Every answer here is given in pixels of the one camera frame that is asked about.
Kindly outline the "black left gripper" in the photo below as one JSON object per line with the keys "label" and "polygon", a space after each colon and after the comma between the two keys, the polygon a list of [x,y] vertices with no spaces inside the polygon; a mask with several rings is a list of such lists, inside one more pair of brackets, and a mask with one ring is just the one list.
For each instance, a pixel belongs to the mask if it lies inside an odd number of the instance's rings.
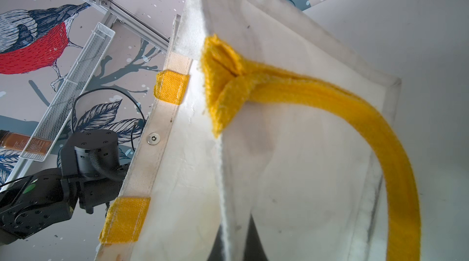
{"label": "black left gripper", "polygon": [[60,152],[64,198],[86,213],[119,195],[129,164],[121,164],[118,135],[112,130],[75,132]]}

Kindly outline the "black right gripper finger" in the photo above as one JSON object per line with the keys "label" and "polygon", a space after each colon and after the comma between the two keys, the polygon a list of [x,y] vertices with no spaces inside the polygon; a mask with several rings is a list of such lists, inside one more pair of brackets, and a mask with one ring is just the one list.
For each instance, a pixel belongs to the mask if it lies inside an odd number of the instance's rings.
{"label": "black right gripper finger", "polygon": [[244,261],[268,261],[261,244],[258,231],[252,216],[250,216],[249,227],[244,248]]}

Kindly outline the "white pouch with yellow handles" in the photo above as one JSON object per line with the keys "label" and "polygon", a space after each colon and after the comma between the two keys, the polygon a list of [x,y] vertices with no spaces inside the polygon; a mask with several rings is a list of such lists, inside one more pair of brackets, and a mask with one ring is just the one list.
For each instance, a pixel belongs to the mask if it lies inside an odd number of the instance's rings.
{"label": "white pouch with yellow handles", "polygon": [[417,261],[418,192],[392,129],[398,78],[286,0],[186,0],[99,261]]}

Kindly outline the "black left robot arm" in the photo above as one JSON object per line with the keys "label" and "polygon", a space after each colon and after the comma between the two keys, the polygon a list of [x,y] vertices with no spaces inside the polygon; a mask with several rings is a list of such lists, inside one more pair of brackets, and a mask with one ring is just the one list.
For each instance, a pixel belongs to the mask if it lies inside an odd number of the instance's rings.
{"label": "black left robot arm", "polygon": [[15,180],[1,192],[2,245],[70,220],[76,207],[92,214],[96,206],[109,206],[129,168],[119,161],[118,134],[112,130],[74,133],[59,158],[61,167]]}

